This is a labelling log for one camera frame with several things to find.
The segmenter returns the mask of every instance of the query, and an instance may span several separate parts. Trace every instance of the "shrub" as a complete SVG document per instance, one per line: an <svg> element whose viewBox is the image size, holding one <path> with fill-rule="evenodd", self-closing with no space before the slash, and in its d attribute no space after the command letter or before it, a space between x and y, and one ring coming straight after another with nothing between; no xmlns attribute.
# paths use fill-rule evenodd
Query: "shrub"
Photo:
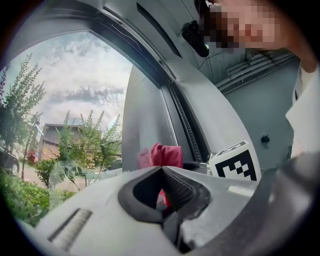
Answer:
<svg viewBox="0 0 320 256"><path fill-rule="evenodd" d="M12 177L3 170L0 170L0 191L12 215L33 227L50 210L74 194L39 187L35 183Z"/></svg>
<svg viewBox="0 0 320 256"><path fill-rule="evenodd" d="M47 189L54 189L65 178L65 173L56 163L55 159L47 159L35 165L35 172Z"/></svg>

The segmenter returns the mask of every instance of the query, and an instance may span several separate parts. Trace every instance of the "black plastic part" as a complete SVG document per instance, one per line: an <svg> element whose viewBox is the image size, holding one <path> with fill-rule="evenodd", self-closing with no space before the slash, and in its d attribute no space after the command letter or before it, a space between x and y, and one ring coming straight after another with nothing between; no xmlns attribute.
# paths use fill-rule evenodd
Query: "black plastic part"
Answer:
<svg viewBox="0 0 320 256"><path fill-rule="evenodd" d="M206 187L168 167L155 168L125 184L118 201L137 221L161 224L162 214L156 210L161 189L181 220L198 217L211 201Z"/></svg>
<svg viewBox="0 0 320 256"><path fill-rule="evenodd" d="M200 57L206 58L209 56L209 48L206 47L204 37L199 31L199 25L196 20L184 24L181 35Z"/></svg>
<svg viewBox="0 0 320 256"><path fill-rule="evenodd" d="M122 208L137 221L159 224L163 222L162 214L156 210L162 183L160 170L161 167L157 167L131 180L118 193Z"/></svg>
<svg viewBox="0 0 320 256"><path fill-rule="evenodd" d="M263 135L263 136L261 137L261 142L262 142L262 143L266 144L266 143L268 143L269 141L270 141L269 135Z"/></svg>
<svg viewBox="0 0 320 256"><path fill-rule="evenodd" d="M195 171L200 168L199 162L184 162L183 163L183 169L186 169L188 171Z"/></svg>
<svg viewBox="0 0 320 256"><path fill-rule="evenodd" d="M197 123L194 113L174 82L171 83L168 88L172 95L175 107L178 110L178 115L188 140L193 160L197 162L206 162L209 155L209 147L205 142L204 133Z"/></svg>

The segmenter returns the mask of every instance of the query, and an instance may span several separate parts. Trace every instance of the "cloud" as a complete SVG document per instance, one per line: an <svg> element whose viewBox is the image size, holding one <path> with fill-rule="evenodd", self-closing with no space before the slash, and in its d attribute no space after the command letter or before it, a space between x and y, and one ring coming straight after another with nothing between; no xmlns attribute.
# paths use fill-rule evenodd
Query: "cloud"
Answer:
<svg viewBox="0 0 320 256"><path fill-rule="evenodd" d="M11 82L29 53L33 53L30 67L38 63L42 68L37 83L44 81L46 90L33 109L43 112L41 125L61 124L68 110L77 121L90 110L96 121L104 111L102 128L123 115L132 64L93 34L72 33L34 45L11 62Z"/></svg>

